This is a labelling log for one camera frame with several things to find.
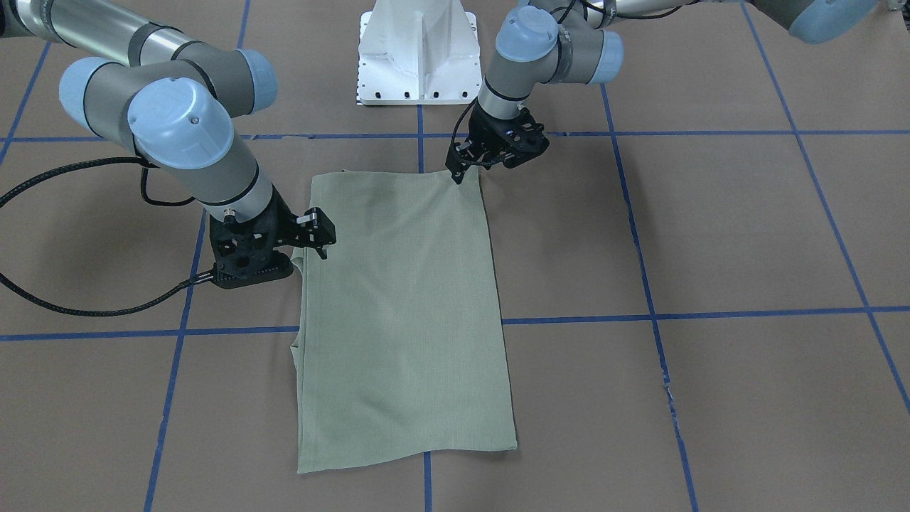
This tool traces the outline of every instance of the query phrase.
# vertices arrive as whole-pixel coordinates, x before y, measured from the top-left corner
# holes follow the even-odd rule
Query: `white mounting base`
[[[361,105],[459,105],[480,92],[477,17],[460,0],[377,0],[360,17]]]

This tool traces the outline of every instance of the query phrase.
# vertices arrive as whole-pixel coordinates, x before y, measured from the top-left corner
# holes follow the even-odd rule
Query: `white plastic bracket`
[[[460,0],[377,0],[360,17],[357,101],[458,105],[480,92],[477,17]]]

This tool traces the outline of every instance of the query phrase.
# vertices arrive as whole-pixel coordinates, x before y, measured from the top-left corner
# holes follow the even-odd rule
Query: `robotic arm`
[[[722,2],[723,0],[705,0]],[[749,0],[806,43],[831,40],[862,20],[877,0]],[[541,84],[602,84],[622,66],[619,35],[602,30],[623,19],[671,14],[689,0],[520,0],[502,23],[476,104],[468,137],[455,143],[446,167],[461,183],[471,166],[511,169],[538,157],[550,145],[524,102]],[[650,15],[671,9],[663,15]]]
[[[97,55],[64,73],[65,111],[168,171],[202,203],[216,285],[289,276],[288,257],[275,250],[282,245],[326,258],[334,225],[319,208],[291,213],[231,122],[275,101],[275,72],[259,52],[219,50],[107,0],[0,4],[0,37],[38,36]]]

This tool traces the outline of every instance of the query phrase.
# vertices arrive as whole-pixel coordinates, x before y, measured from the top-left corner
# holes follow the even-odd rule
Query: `green cloth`
[[[443,449],[517,447],[490,234],[471,172],[336,172],[310,203],[335,222],[303,274],[298,473]]]

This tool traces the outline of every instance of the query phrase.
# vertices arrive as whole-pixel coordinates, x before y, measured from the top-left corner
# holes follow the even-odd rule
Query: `blue joint cap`
[[[208,167],[234,142],[228,111],[189,78],[162,78],[143,87],[126,120],[146,156],[173,169]]]
[[[278,97],[278,77],[275,68],[268,59],[256,50],[238,48],[237,50],[247,60],[249,74],[253,76],[253,112],[270,107]]]
[[[547,11],[532,5],[515,7],[496,35],[496,51],[513,62],[531,62],[550,53],[560,29]]]
[[[81,58],[69,65],[60,77],[58,95],[63,110],[77,123],[91,130],[86,119],[86,88],[95,72],[107,64],[116,64],[99,56]]]
[[[591,77],[589,84],[606,84],[616,78],[622,67],[622,60],[625,57],[625,47],[622,45],[622,38],[615,32],[603,30],[603,49],[601,50],[601,60],[597,63],[597,69],[594,70],[594,76]]]
[[[878,0],[815,0],[790,25],[790,35],[810,45],[826,43],[862,21]]]

